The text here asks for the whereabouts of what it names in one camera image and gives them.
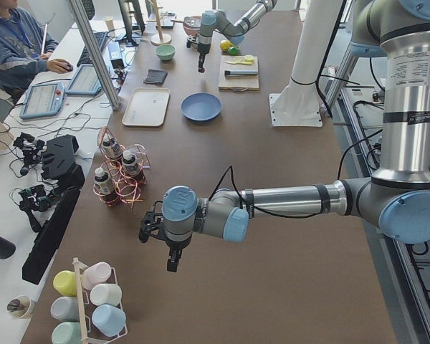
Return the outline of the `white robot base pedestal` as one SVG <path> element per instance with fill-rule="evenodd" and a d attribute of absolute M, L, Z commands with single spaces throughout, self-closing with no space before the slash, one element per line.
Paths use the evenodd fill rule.
<path fill-rule="evenodd" d="M 318 81 L 333 32 L 345 8 L 343 0 L 311 1 L 292 67 L 290 82 L 269 96 L 274 127 L 321 127 Z"/>

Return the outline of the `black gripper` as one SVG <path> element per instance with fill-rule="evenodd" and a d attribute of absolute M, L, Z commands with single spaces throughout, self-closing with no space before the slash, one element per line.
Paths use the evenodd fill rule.
<path fill-rule="evenodd" d="M 206 37 L 203 34 L 199 35 L 198 48 L 197 51 L 199 53 L 198 60 L 198 72 L 205 73 L 204 62 L 206 55 L 210 52 L 211 49 L 211 37 Z"/>
<path fill-rule="evenodd" d="M 182 234 L 175 234 L 165 229 L 163 231 L 165 243 L 169 247 L 169 257 L 167 261 L 167 271 L 177 272 L 179 259 L 183 250 L 191 243 L 193 232 L 187 231 Z"/>

